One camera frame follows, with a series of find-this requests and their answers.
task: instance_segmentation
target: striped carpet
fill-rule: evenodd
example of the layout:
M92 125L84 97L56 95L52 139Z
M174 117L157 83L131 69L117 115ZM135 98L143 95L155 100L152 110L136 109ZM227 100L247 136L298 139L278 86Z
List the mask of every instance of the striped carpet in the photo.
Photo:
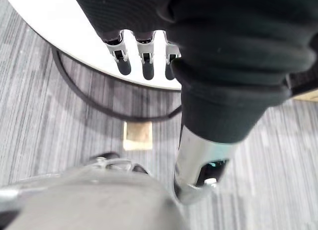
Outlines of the striped carpet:
M96 93L94 74L66 57L63 62ZM178 94L167 100L143 89L122 101L127 87L105 82L106 93L114 93L107 103L118 111L156 114L179 104ZM156 106L154 99L165 105ZM134 108L138 102L144 107ZM116 151L143 164L172 191L179 131L180 115L153 124L152 151L123 151L123 122L83 103L59 75L50 46L0 0L0 185ZM290 100L269 109L239 147L220 188L200 203L180 206L191 229L318 230L317 149L317 103Z

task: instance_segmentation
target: black sleeve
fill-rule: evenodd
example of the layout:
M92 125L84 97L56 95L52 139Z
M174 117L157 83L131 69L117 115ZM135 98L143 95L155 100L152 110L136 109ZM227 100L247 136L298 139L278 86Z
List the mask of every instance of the black sleeve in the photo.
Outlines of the black sleeve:
M289 98L286 75L308 70L318 0L162 0L182 57L182 121L220 143L241 141L264 111Z

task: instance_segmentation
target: tan box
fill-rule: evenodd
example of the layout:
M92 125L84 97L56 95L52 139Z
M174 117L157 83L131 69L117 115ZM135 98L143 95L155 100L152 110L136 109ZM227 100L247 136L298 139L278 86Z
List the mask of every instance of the tan box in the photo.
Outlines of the tan box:
M311 101L311 102L318 102L318 89L311 91L311 92L306 92L306 93L298 95L298 96L295 96L294 99Z
M124 123L123 147L126 151L146 151L153 148L153 124Z

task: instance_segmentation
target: white table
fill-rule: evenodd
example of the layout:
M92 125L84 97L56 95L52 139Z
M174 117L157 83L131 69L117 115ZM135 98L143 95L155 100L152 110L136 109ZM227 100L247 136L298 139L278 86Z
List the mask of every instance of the white table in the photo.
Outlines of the white table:
M135 84L169 90L181 85L167 80L165 70L165 41L162 31L155 35L154 69L152 80L145 80L137 44L133 35L125 31L125 39L132 71L120 74L106 45L96 34L76 0L8 0L28 25L47 42L73 59L97 71Z

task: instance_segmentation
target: black fabric cover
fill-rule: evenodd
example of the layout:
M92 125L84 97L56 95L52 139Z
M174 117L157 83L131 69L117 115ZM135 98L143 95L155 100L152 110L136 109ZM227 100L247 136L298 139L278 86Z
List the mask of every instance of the black fabric cover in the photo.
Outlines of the black fabric cover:
M194 133L241 141L289 98L285 77L316 60L318 0L77 0L96 32L166 30L182 57L182 119Z

